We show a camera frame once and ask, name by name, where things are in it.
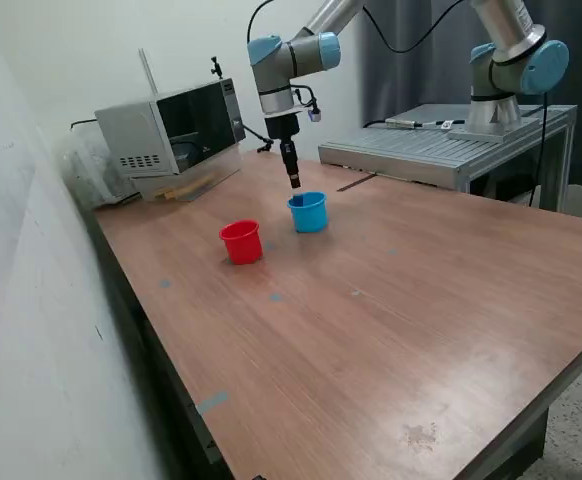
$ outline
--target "gray curtain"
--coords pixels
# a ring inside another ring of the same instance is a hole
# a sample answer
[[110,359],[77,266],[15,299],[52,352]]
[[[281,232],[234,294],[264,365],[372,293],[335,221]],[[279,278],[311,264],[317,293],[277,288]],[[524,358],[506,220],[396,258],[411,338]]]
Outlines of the gray curtain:
[[[415,43],[453,0],[372,0],[367,4],[389,42],[404,49]],[[575,104],[578,128],[571,183],[582,185],[582,0],[526,0],[536,23],[550,38],[571,51],[571,65],[562,84],[549,96],[552,104]],[[458,5],[434,34],[413,52],[396,55],[381,42],[371,22],[362,20],[363,121],[383,119],[423,103],[468,103],[469,54],[489,42],[469,0]],[[521,98],[521,103],[541,103]]]

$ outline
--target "wooden table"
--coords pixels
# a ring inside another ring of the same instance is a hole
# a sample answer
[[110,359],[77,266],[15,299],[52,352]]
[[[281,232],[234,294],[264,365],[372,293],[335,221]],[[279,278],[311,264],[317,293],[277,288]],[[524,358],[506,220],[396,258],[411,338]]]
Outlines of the wooden table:
[[[98,221],[238,479],[484,478],[582,371],[582,219],[280,158]],[[260,222],[232,266],[220,228]]]

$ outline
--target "black wire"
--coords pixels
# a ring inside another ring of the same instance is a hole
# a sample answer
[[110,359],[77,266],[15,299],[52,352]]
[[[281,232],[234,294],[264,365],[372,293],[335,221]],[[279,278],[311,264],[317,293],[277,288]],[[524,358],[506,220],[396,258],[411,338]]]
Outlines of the black wire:
[[311,100],[316,100],[315,95],[313,94],[313,89],[308,85],[291,85],[291,88],[304,88],[305,90],[309,91],[309,95],[311,95]]
[[69,130],[73,130],[73,127],[75,127],[76,125],[82,125],[84,123],[93,123],[93,122],[97,122],[97,120],[95,118],[92,118],[90,120],[78,120],[77,122],[73,122],[71,124],[71,128],[69,128]]
[[260,5],[258,5],[258,8],[255,9],[253,15],[251,15],[251,20],[249,20],[249,28],[247,28],[247,43],[251,41],[251,27],[253,26],[253,20],[255,20],[255,16],[258,14],[260,10],[262,10],[264,7],[266,7],[273,1],[274,0],[266,0],[266,2],[262,2]]
[[433,30],[435,30],[435,28],[440,24],[440,22],[442,21],[442,19],[444,17],[446,17],[449,14],[449,12],[451,12],[451,10],[453,10],[456,6],[460,5],[462,2],[464,2],[464,0],[457,0],[454,4],[452,4],[449,8],[447,8],[444,11],[444,13],[442,15],[440,15],[440,17],[435,21],[435,23],[431,26],[431,28],[429,28],[429,30],[427,31],[427,33],[425,33],[424,36],[415,43],[415,45],[413,45],[410,48],[407,48],[406,50],[398,50],[397,48],[394,48],[391,45],[389,45],[389,42],[387,41],[387,38],[384,36],[384,33],[382,33],[382,29],[378,25],[378,22],[375,21],[375,18],[373,18],[373,15],[371,15],[371,12],[369,12],[369,10],[367,9],[367,7],[364,7],[362,10],[364,10],[364,13],[367,14],[367,17],[369,17],[369,20],[371,20],[371,23],[373,23],[373,26],[378,31],[378,34],[380,35],[380,38],[382,39],[382,42],[384,42],[384,44],[386,45],[386,47],[389,50],[391,50],[393,53],[409,53],[411,50],[415,49],[422,42],[424,42],[427,39],[427,37],[433,33]]
[[384,124],[384,120],[371,120],[370,122],[365,123],[362,128],[369,128],[371,125],[379,125],[381,123]]
[[540,153],[538,154],[538,164],[535,166],[535,175],[533,176],[533,190],[529,198],[529,206],[533,205],[533,198],[540,179],[540,171],[542,168],[542,158],[544,157],[544,143],[547,138],[547,116],[549,112],[549,94],[544,94],[544,115],[542,120],[542,140],[540,141]]
[[258,140],[262,140],[264,143],[274,143],[273,140],[271,140],[270,138],[267,138],[263,135],[260,135],[258,132],[256,132],[255,130],[250,129],[249,127],[247,127],[244,123],[242,124],[242,126],[244,127],[244,129],[249,132],[251,135],[253,135],[254,137],[256,137]]

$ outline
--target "cable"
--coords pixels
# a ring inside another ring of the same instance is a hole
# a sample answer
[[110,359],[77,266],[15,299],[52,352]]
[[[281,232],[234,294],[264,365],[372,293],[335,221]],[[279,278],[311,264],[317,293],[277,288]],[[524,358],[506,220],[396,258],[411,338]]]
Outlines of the cable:
[[270,138],[264,137],[262,135],[260,135],[258,132],[256,132],[255,130],[250,129],[249,127],[247,127],[244,123],[242,124],[242,126],[244,127],[244,129],[249,132],[251,135],[253,135],[254,137],[256,137],[258,140],[261,140],[264,142],[264,145],[261,146],[260,148],[258,148],[257,152],[258,153],[262,153],[262,152],[270,152],[271,151],[271,147],[273,146],[273,144],[275,143],[273,140],[271,140]]
[[247,28],[247,43],[251,41],[251,27],[253,26],[253,20],[255,20],[255,16],[258,14],[260,10],[262,10],[264,7],[266,7],[273,1],[274,0],[266,0],[266,2],[262,2],[260,5],[258,5],[258,8],[255,9],[253,15],[251,15],[251,20],[249,20],[249,28]]
[[369,128],[371,125],[379,125],[381,123],[384,124],[384,120],[371,120],[370,122],[365,123],[362,128]]
[[305,90],[309,91],[309,95],[311,95],[311,100],[317,101],[315,95],[313,94],[313,89],[308,85],[291,85],[291,88],[304,88]]
[[373,26],[378,31],[378,35],[380,35],[380,38],[382,39],[382,42],[384,42],[384,44],[386,45],[386,47],[389,50],[391,50],[393,53],[409,53],[411,50],[414,50],[422,42],[424,42],[427,39],[427,37],[433,33],[433,30],[435,30],[435,28],[440,24],[440,22],[442,21],[442,19],[444,17],[446,17],[451,12],[451,10],[453,10],[456,6],[460,5],[462,2],[464,2],[464,0],[457,0],[454,4],[452,4],[449,8],[447,8],[444,11],[444,13],[442,15],[440,15],[440,17],[435,21],[435,23],[431,26],[431,28],[429,28],[429,30],[424,34],[424,36],[420,40],[418,40],[415,43],[415,45],[413,45],[410,48],[407,48],[406,50],[398,50],[397,48],[394,48],[391,45],[389,45],[389,42],[387,41],[386,37],[384,36],[384,33],[382,33],[382,29],[378,25],[378,22],[375,21],[375,18],[373,18],[373,15],[371,15],[371,12],[369,12],[369,10],[367,9],[367,7],[364,7],[362,10],[364,11],[364,13],[367,14],[367,17],[369,17],[369,20],[371,20],[371,23],[373,23]]
[[535,167],[535,175],[533,176],[533,190],[529,198],[529,207],[533,205],[533,198],[538,187],[538,180],[540,179],[540,171],[542,168],[542,158],[544,157],[544,143],[547,139],[547,116],[549,112],[549,94],[544,94],[544,116],[542,120],[542,140],[540,141],[540,153],[538,154],[538,164]]
[[92,118],[90,120],[78,120],[77,122],[73,122],[71,124],[71,128],[69,128],[69,130],[73,130],[73,127],[75,127],[76,125],[83,125],[85,123],[93,123],[93,122],[97,122],[97,120],[95,118]]
[[[407,129],[411,129],[411,130],[415,130],[416,128],[423,128],[423,127],[429,127],[429,126],[435,126],[435,127],[440,127],[442,125],[444,125],[447,122],[451,122],[451,125],[464,125],[466,123],[465,120],[436,120],[433,122],[425,122],[425,123],[420,123],[420,122],[414,122],[414,121],[409,121],[409,120],[403,120],[403,121],[393,121],[390,122],[390,124],[392,126],[389,126],[387,128],[407,128]],[[372,120],[370,122],[367,122],[364,124],[364,126],[362,128],[368,128],[371,125],[379,125],[379,124],[385,124],[387,123],[386,120]]]

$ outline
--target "metal frame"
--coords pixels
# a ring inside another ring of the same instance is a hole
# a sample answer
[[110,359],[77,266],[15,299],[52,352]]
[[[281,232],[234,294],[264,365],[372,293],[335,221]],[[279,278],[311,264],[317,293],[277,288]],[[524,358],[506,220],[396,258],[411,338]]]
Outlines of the metal frame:
[[[542,117],[542,107],[520,106],[526,117]],[[422,105],[388,120],[420,123],[468,115],[468,105]],[[568,187],[577,107],[549,107],[546,139],[563,133],[565,139],[557,161],[545,169],[541,206],[563,211]],[[320,161],[325,164],[428,183],[469,193],[471,182],[538,146],[542,141],[542,121],[536,128],[504,144],[453,140],[447,131],[393,128],[361,129],[341,141],[320,145]]]

